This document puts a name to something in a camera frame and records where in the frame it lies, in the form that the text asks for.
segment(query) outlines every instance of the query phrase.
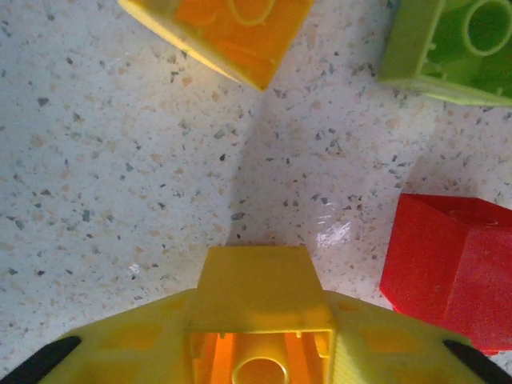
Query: yellow plastic toy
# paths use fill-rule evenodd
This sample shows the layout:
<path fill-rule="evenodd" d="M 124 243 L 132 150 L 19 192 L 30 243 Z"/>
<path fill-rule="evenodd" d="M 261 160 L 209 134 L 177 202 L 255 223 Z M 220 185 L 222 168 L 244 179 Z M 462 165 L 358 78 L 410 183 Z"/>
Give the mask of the yellow plastic toy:
<path fill-rule="evenodd" d="M 448 330 L 322 290 L 304 247 L 215 247 L 197 289 L 72 330 L 2 384 L 493 383 L 468 351 Z"/>
<path fill-rule="evenodd" d="M 118 0 L 165 40 L 214 70 L 264 90 L 313 0 Z"/>

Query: speckled floor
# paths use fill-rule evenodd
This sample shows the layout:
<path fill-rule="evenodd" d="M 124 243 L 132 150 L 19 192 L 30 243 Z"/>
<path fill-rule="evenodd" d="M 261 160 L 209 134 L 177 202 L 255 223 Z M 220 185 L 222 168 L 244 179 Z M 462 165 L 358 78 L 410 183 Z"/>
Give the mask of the speckled floor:
<path fill-rule="evenodd" d="M 512 208 L 511 110 L 376 83 L 396 7 L 317 0 L 263 94 L 113 1 L 3 2 L 0 375 L 195 286 L 208 246 L 307 244 L 326 289 L 389 306 L 401 191 Z"/>

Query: green toy block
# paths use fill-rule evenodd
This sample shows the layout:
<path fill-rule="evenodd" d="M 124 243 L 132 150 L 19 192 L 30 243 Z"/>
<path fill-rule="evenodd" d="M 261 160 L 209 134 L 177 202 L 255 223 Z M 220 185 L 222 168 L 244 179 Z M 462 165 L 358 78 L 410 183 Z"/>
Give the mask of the green toy block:
<path fill-rule="evenodd" d="M 402 0 L 379 81 L 457 104 L 512 106 L 512 0 Z"/>

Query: plastic building block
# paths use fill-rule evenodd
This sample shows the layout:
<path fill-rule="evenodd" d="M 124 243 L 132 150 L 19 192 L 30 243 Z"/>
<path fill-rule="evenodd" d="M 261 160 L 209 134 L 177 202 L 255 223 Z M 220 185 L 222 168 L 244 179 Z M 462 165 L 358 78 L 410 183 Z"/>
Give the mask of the plastic building block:
<path fill-rule="evenodd" d="M 507 380 L 463 336 L 322 290 L 306 248 L 261 246 L 210 249 L 196 290 L 72 330 L 2 384 Z"/>
<path fill-rule="evenodd" d="M 512 106 L 512 2 L 402 2 L 379 80 L 458 104 Z"/>
<path fill-rule="evenodd" d="M 403 194 L 380 289 L 394 308 L 512 350 L 512 211 L 477 198 Z"/>
<path fill-rule="evenodd" d="M 264 90 L 314 0 L 118 0 L 180 50 Z"/>

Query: black rubber edge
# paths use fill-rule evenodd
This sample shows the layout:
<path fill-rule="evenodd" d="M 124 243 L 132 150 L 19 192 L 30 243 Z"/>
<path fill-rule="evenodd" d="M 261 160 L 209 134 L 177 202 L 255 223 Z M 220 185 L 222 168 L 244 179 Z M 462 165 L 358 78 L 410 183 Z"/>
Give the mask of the black rubber edge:
<path fill-rule="evenodd" d="M 443 343 L 456 358 L 479 376 L 485 384 L 512 384 L 512 377 L 479 350 L 455 340 L 445 340 Z"/>
<path fill-rule="evenodd" d="M 78 336 L 69 336 L 52 342 L 0 380 L 0 384 L 37 384 L 82 342 Z"/>

